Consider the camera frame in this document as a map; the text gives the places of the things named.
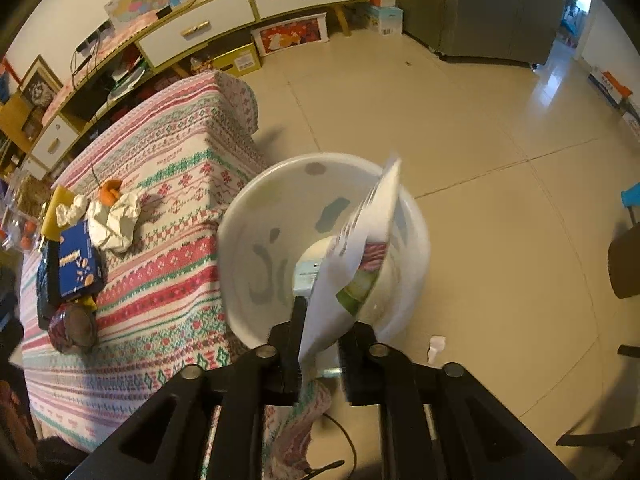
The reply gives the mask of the red milk can front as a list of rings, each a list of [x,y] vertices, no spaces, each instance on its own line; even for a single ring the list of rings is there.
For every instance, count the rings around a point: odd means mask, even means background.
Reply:
[[[48,335],[57,352],[88,353],[98,341],[96,318],[81,304],[62,304],[50,319]]]

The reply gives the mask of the yellow snack wrapper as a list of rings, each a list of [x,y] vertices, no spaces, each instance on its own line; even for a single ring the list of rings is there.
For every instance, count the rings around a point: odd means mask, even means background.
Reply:
[[[91,312],[96,312],[96,309],[98,308],[98,306],[96,305],[96,302],[94,301],[93,296],[91,295],[82,296],[76,299],[75,302],[76,304],[79,304],[80,306],[87,308]]]

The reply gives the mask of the white foil snack bag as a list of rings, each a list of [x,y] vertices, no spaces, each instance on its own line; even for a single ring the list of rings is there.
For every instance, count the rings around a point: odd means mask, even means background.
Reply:
[[[314,279],[300,340],[303,380],[316,376],[318,354],[356,323],[378,281],[390,244],[401,160],[391,160],[335,235]]]

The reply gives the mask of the black plastic tray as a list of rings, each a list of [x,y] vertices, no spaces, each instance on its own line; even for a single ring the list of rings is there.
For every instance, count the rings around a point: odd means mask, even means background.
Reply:
[[[60,243],[44,240],[41,246],[41,259],[38,266],[37,287],[37,321],[40,330],[49,328],[51,318],[62,304],[60,283],[58,282],[58,251]]]

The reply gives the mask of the light blue mask box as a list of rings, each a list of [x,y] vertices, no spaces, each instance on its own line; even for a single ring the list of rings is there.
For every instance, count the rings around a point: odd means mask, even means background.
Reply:
[[[311,294],[321,266],[320,259],[299,260],[293,274],[293,294],[308,298]]]

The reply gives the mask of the yellow green sponge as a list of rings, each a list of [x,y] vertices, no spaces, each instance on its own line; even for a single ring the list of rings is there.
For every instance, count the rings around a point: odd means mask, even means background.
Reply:
[[[41,225],[41,234],[47,240],[53,240],[58,242],[63,230],[67,229],[70,225],[68,223],[60,226],[58,224],[58,205],[64,205],[70,207],[73,205],[75,193],[64,188],[62,185],[58,185],[52,193],[47,206],[46,213],[44,214],[43,222]]]

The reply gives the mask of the white tissue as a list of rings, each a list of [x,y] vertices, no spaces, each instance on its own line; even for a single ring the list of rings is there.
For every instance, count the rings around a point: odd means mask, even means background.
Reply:
[[[69,205],[58,204],[55,209],[56,222],[60,228],[74,226],[82,218],[89,206],[89,199],[85,195],[76,195]]]

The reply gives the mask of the white plastic trash bin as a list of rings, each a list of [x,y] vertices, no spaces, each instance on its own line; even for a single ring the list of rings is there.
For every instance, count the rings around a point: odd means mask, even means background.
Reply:
[[[222,305],[248,348],[265,344],[293,309],[299,263],[319,262],[382,167],[355,155],[319,153],[279,162],[232,200],[217,232]],[[402,188],[382,275],[360,313],[383,342],[409,325],[431,255],[426,222]]]

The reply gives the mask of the patterned striped tablecloth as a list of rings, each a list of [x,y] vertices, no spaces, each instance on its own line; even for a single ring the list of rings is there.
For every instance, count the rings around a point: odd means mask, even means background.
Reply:
[[[184,366],[231,364],[244,346],[222,306],[217,230],[232,200],[265,169],[254,142],[258,104],[246,81],[206,70],[138,105],[58,178],[96,198],[119,180],[141,208],[131,245],[102,252],[96,345],[58,352],[37,315],[42,255],[23,264],[22,356],[42,427],[42,475],[63,479]]]

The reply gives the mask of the glass jar with oranges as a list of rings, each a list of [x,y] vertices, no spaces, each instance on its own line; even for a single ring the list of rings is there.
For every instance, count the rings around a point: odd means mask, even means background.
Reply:
[[[12,174],[6,194],[1,200],[1,248],[28,254],[38,238],[41,203],[37,197],[40,181],[28,171],[17,169]]]

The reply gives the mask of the blue plastic stool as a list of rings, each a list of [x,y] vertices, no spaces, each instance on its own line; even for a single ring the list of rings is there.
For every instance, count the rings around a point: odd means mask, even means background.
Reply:
[[[635,226],[638,221],[634,210],[640,207],[640,182],[634,184],[631,188],[627,188],[620,192],[620,201],[623,207],[627,209],[631,224]]]

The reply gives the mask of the cardboard box blue orange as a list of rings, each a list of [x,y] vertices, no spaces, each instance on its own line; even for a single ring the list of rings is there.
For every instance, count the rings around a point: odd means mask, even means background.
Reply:
[[[620,107],[620,104],[627,101],[632,95],[631,89],[621,84],[611,72],[600,70],[598,66],[593,67],[588,79],[598,87],[605,99],[614,107]]]

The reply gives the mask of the framed cat picture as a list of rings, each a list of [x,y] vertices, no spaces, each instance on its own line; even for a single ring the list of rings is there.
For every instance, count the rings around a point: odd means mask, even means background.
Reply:
[[[62,82],[53,73],[41,55],[35,58],[32,65],[22,79],[20,92],[22,97],[35,108],[43,112],[49,107],[58,92],[62,89]]]

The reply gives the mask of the long wooden tv cabinet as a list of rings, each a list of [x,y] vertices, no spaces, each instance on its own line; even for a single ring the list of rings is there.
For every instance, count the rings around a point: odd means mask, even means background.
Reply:
[[[343,6],[357,1],[364,0],[195,0],[163,18],[152,13],[152,22],[131,26],[109,44],[96,47],[92,59],[73,76],[70,90],[61,91],[52,110],[44,114],[42,130],[25,151],[22,168],[42,179],[116,105],[107,99],[106,91],[96,88],[96,81],[130,44],[136,46],[148,66],[136,81],[143,84],[211,41],[291,13],[332,6],[347,32]]]

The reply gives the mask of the red framed picture on floor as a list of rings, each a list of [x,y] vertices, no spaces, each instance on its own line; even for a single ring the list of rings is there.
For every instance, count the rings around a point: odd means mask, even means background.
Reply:
[[[252,36],[260,56],[268,56],[285,50],[327,42],[326,12],[290,18],[282,22],[258,27]]]

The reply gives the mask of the grey refrigerator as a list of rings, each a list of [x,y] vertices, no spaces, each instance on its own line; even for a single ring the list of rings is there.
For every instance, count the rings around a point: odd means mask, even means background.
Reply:
[[[404,33],[441,58],[547,62],[565,0],[397,0]]]

